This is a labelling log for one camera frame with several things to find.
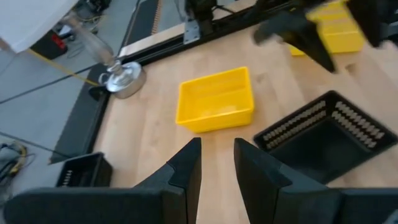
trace wire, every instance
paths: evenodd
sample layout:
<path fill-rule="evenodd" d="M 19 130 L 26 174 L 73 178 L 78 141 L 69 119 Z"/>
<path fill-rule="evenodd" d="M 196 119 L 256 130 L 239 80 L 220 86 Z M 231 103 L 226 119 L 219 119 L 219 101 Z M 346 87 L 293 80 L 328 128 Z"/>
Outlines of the wire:
<path fill-rule="evenodd" d="M 63 66 L 60 65 L 60 64 L 57 64 L 57 63 L 51 61 L 50 59 L 48 59 L 48 58 L 42 56 L 41 54 L 38 54 L 37 52 L 34 52 L 34 51 L 31 50 L 31 49 L 28 49 L 27 51 L 28 51 L 29 53 L 35 55 L 36 57 L 42 59 L 43 61 L 49 63 L 51 66 L 53 66 L 53 67 L 55 67 L 55 68 L 57 68 L 57 69 L 63 71 L 64 73 L 66 73 L 66 74 L 68 74 L 68 75 L 71 75 L 71 76 L 73 76 L 73 77 L 75 77 L 75 78 L 78 78 L 78 79 L 80 79 L 80 80 L 83 80 L 84 82 L 87 82 L 87 83 L 90 84 L 90 85 L 99 86 L 98 83 L 95 83 L 95 82 L 93 82 L 93 81 L 91 81 L 91 80 L 88 80 L 87 78 L 83 78 L 83 77 L 77 75 L 77 74 L 74 73 L 73 71 L 71 71 L 71 70 L 69 70 L 69 69 L 63 67 Z"/>
<path fill-rule="evenodd" d="M 30 156 L 33 156 L 33 159 L 32 159 L 28 164 L 25 164 L 24 166 L 22 166 L 22 167 L 19 169 L 20 171 L 21 171 L 22 169 L 25 169 L 26 167 L 29 167 L 29 166 L 35 161 L 35 159 L 36 159 L 36 153 L 30 153 L 30 154 L 26 155 L 26 156 L 25 156 L 25 159 L 28 158 L 28 157 L 30 157 Z"/>
<path fill-rule="evenodd" d="M 26 143 L 26 144 L 28 144 L 28 145 L 35 146 L 35 147 L 37 147 L 38 149 L 42 149 L 42 150 L 45 150 L 45 151 L 49 151 L 49 152 L 52 152 L 52 153 L 54 153 L 54 154 L 58 154 L 59 156 L 63 156 L 63 157 L 65 157 L 65 158 L 71 158 L 71 156 L 68 156 L 68 155 L 66 155 L 66 154 L 63 154 L 63 153 L 61 153 L 61 152 L 57 152 L 56 150 L 49 149 L 49 148 L 47 148 L 47 147 L 41 146 L 41 145 L 39 145 L 39 144 L 36 144 L 36 143 L 34 143 L 34 142 L 31 142 L 31 141 L 28 141 L 28 140 L 25 140 L 25 139 L 21 139 L 21 138 L 19 138 L 19 137 L 12 136 L 12 135 L 10 135 L 10 134 L 6 134 L 6 133 L 1 132 L 1 131 L 0 131 L 0 136 L 4 136 L 4 137 L 10 138 L 10 139 L 15 139 L 15 140 L 17 140 L 17 141 L 24 142 L 24 143 Z"/>
<path fill-rule="evenodd" d="M 6 66 L 2 66 L 2 69 L 0 70 L 0 74 L 2 74 L 3 71 L 5 71 L 12 64 L 12 62 L 14 61 L 16 56 L 17 56 L 17 54 L 13 54 L 11 60 L 6 64 Z"/>
<path fill-rule="evenodd" d="M 27 155 L 27 149 L 25 146 L 23 146 L 18 141 L 14 141 L 13 143 L 19 148 L 19 153 L 21 154 L 21 156 L 18 159 L 18 163 L 10 170 L 10 175 L 16 175 L 21 170 L 21 167 L 23 166 L 23 164 L 25 164 Z"/>
<path fill-rule="evenodd" d="M 58 82 L 60 82 L 60 81 L 62 81 L 62 80 L 66 80 L 67 78 L 70 78 L 70 77 L 72 77 L 72 76 L 71 76 L 71 75 L 67 75 L 67 76 L 61 77 L 61 78 L 59 78 L 59 79 L 56 79 L 56 80 L 54 80 L 54 81 L 51 81 L 51 82 L 49 82 L 49 83 L 46 83 L 46 84 L 43 84 L 43 85 L 41 85 L 41 86 L 35 87 L 35 88 L 33 88 L 33 89 L 27 90 L 27 91 L 25 91 L 25 92 L 23 92 L 23 93 L 19 93 L 19 94 L 15 95 L 15 96 L 12 96 L 12 97 L 10 97 L 10 98 L 7 98 L 7 99 L 5 99 L 5 100 L 0 101 L 0 105 L 3 104 L 3 103 L 7 103 L 8 101 L 11 101 L 11 100 L 15 100 L 15 99 L 17 99 L 17 98 L 20 98 L 20 97 L 22 97 L 22 96 L 24 96 L 24 95 L 26 95 L 26 94 L 32 93 L 32 92 L 34 92 L 34 91 L 36 91 L 36 90 L 40 90 L 40 89 L 45 88 L 45 87 L 47 87 L 47 86 L 56 84 L 56 83 L 58 83 Z"/>
<path fill-rule="evenodd" d="M 215 6 L 214 9 L 212 9 L 212 11 L 214 11 L 214 10 L 216 10 L 216 9 L 220 9 L 220 10 L 222 10 L 222 11 L 226 11 L 226 12 L 229 12 L 229 13 L 231 13 L 231 14 L 235 14 L 235 11 L 230 10 L 230 9 L 228 9 L 227 7 L 224 7 L 224 6 L 219 6 L 219 5 L 217 5 L 217 6 Z"/>

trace yellow plastic bin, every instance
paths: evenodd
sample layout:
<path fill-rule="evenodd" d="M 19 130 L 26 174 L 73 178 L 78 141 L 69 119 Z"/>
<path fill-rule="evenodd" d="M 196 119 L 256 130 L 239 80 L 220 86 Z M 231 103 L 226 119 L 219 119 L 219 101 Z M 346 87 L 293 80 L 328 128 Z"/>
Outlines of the yellow plastic bin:
<path fill-rule="evenodd" d="M 247 67 L 180 84 L 175 122 L 194 133 L 251 123 L 254 101 Z"/>
<path fill-rule="evenodd" d="M 358 52 L 364 45 L 362 33 L 344 2 L 326 3 L 307 15 L 308 19 L 318 22 L 320 37 L 331 53 Z M 304 54 L 293 46 L 289 47 L 293 56 Z"/>

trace black plastic crate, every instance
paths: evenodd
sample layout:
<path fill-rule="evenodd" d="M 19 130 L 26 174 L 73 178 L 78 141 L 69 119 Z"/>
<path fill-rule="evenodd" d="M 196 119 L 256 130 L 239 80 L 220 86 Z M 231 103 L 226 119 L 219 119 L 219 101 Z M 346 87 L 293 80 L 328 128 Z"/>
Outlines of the black plastic crate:
<path fill-rule="evenodd" d="M 64 162 L 56 187 L 109 187 L 112 167 L 102 152 Z"/>
<path fill-rule="evenodd" d="M 325 184 L 397 143 L 397 136 L 336 91 L 255 135 L 284 164 Z"/>

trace concrete floor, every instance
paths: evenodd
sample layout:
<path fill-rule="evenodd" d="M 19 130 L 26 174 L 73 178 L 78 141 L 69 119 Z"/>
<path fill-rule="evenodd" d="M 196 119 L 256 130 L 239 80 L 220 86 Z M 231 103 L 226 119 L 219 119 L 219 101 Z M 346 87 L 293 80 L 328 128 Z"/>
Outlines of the concrete floor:
<path fill-rule="evenodd" d="M 112 0 L 99 24 L 98 36 L 112 47 L 115 55 L 121 47 L 137 1 Z M 162 0 L 158 32 L 182 22 L 175 1 Z M 222 0 L 219 4 L 232 1 Z M 69 52 L 79 47 L 78 38 L 68 45 Z M 95 64 L 86 51 L 72 58 L 65 54 L 54 61 L 74 72 Z M 87 74 L 83 72 L 80 75 L 86 77 Z M 23 169 L 12 183 L 13 193 L 38 186 L 42 179 L 57 178 L 48 172 L 52 154 L 49 150 L 54 149 L 83 86 L 79 79 L 64 77 L 64 73 L 30 53 L 13 55 L 0 51 L 0 142 L 21 141 L 29 153 L 35 154 L 33 163 Z M 48 86 L 35 90 L 45 84 Z"/>

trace wooden tabletop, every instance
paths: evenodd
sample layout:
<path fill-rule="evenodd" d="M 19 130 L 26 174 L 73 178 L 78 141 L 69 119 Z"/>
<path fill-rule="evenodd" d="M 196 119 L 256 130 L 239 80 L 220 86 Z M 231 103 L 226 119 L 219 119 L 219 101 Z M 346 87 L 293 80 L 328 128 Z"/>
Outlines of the wooden tabletop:
<path fill-rule="evenodd" d="M 235 2 L 231 8 L 246 7 Z M 147 83 L 125 100 L 112 97 L 95 151 L 114 167 L 113 187 L 132 187 L 165 164 L 191 138 L 202 138 L 202 182 L 197 223 L 249 223 L 236 180 L 234 138 L 252 141 L 274 124 L 328 90 L 336 90 L 388 128 L 398 132 L 398 51 L 364 46 L 357 54 L 335 55 L 333 75 L 307 57 L 291 57 L 285 45 L 252 41 L 254 27 L 154 62 Z M 177 26 L 137 42 L 133 53 L 180 34 Z M 178 85 L 232 68 L 249 68 L 256 109 L 252 124 L 193 134 L 175 124 Z M 393 147 L 329 183 L 330 187 L 398 187 L 398 148 Z"/>

